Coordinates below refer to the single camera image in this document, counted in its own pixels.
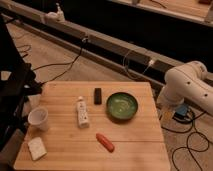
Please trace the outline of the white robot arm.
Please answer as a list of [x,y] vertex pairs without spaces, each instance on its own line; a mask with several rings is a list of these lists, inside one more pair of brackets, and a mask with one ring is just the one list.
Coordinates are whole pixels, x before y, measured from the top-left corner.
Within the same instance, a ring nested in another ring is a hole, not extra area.
[[191,61],[169,69],[158,101],[163,106],[177,107],[184,99],[192,101],[213,115],[213,87],[204,82],[207,68],[200,61]]

